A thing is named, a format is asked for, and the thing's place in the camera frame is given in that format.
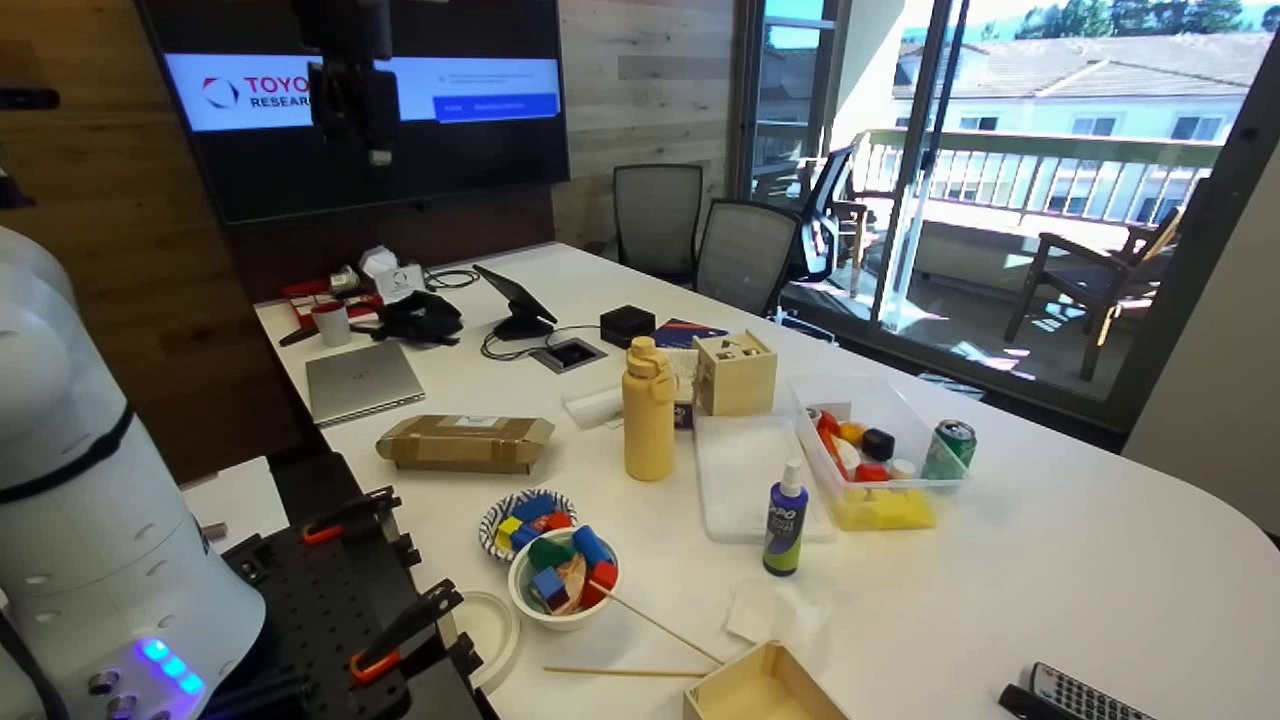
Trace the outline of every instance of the wooden stick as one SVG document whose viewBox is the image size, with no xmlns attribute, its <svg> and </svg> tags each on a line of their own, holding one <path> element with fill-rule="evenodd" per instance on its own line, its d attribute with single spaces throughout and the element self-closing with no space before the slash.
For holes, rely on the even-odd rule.
<svg viewBox="0 0 1280 720">
<path fill-rule="evenodd" d="M 697 641 L 689 641 L 689 637 L 672 632 L 667 623 L 662 623 L 662 618 L 656 618 L 656 615 L 647 615 L 644 609 L 636 609 L 636 602 L 620 598 L 613 589 L 605 589 L 605 582 L 598 582 L 598 581 L 589 581 L 589 582 L 593 582 L 598 591 L 605 591 L 605 598 L 613 598 L 613 602 L 628 609 L 633 615 L 641 615 L 644 623 L 654 623 L 654 628 L 662 628 L 662 632 L 676 637 L 686 648 L 693 648 L 693 651 L 710 654 L 712 665 L 724 665 L 716 651 L 710 651 L 710 648 L 701 648 Z"/>
<path fill-rule="evenodd" d="M 577 667 L 577 665 L 548 665 L 543 671 L 566 677 L 641 677 L 641 678 L 705 678 L 710 671 L 662 671 L 662 667 Z"/>
</svg>

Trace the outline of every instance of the television screen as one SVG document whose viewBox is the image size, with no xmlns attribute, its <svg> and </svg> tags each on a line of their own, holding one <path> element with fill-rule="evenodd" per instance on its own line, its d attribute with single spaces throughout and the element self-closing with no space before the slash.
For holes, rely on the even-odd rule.
<svg viewBox="0 0 1280 720">
<path fill-rule="evenodd" d="M 393 2 L 393 164 L 312 126 L 287 0 L 142 0 L 223 223 L 265 223 L 570 177 L 558 0 Z"/>
</svg>

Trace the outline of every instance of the green can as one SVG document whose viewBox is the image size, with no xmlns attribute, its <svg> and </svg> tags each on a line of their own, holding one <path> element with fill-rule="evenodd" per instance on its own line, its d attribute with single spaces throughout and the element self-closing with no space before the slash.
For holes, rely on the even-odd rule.
<svg viewBox="0 0 1280 720">
<path fill-rule="evenodd" d="M 978 450 L 978 429 L 965 421 L 942 421 L 926 457 L 926 481 L 961 481 Z"/>
</svg>

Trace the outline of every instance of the mustard bottle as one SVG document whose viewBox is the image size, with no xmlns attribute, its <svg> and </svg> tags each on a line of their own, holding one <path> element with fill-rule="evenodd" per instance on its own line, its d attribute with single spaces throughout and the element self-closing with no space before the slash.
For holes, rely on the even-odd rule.
<svg viewBox="0 0 1280 720">
<path fill-rule="evenodd" d="M 624 465 L 633 481 L 667 481 L 676 466 L 676 386 L 654 336 L 636 336 L 624 375 Z"/>
</svg>

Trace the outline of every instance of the conference table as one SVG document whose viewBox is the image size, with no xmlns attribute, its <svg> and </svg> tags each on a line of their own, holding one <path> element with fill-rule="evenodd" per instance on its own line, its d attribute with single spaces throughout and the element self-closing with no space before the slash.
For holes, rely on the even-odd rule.
<svg viewBox="0 0 1280 720">
<path fill-rule="evenodd" d="M 1280 557 L 1256 523 L 1216 494 L 572 245 L 485 256 L 481 263 L 543 299 L 561 317 L 561 336 L 598 349 L 609 349 L 598 336 L 600 311 L 620 304 L 647 306 L 656 321 L 758 332 L 781 355 L 781 424 L 796 413 L 796 386 L 847 395 L 892 386 L 926 424 L 970 421 L 981 450 L 961 491 L 942 498 L 938 529 L 834 533 L 805 544 L 796 574 L 778 581 L 762 568 L 762 544 L 705 533 L 693 430 L 676 435 L 676 472 L 665 484 L 641 484 L 624 472 L 620 421 L 572 424 L 566 399 L 618 386 L 620 349 L 566 375 L 537 358 L 485 358 L 481 339 L 507 317 L 504 295 L 485 280 L 439 288 L 460 306 L 464 332 L 452 349 L 410 350 L 426 399 L 323 429 L 360 487 L 404 494 L 398 523 L 426 552 L 426 563 L 414 568 L 420 589 L 448 574 L 464 591 L 504 597 L 504 563 L 478 544 L 478 523 L 507 491 L 553 487 L 620 552 L 618 591 L 716 654 L 750 648 L 724 632 L 737 598 L 784 597 L 781 609 L 796 610 L 784 618 L 801 644 L 796 654 L 855 720 L 1008 715 L 996 695 L 1033 659 L 1161 720 L 1280 715 L 1280 685 L 1272 678 L 1280 667 Z M 293 332 L 287 304 L 257 304 L 257 321 L 271 339 Z M 356 344 L 370 336 L 348 349 L 299 339 L 275 344 L 275 350 L 307 399 L 303 363 Z M 426 413 L 543 414 L 558 435 L 529 477 L 398 472 L 378 457 L 378 438 Z M 231 523 L 279 523 L 259 491 L 265 465 L 222 472 L 223 487 L 235 481 L 257 494 L 235 502 Z M 520 654 L 494 693 L 496 711 L 514 720 L 682 715 L 686 693 L 697 685 L 682 677 L 566 677 L 548 665 L 712 667 L 624 609 L 605 609 L 577 632 L 525 623 Z"/>
</svg>

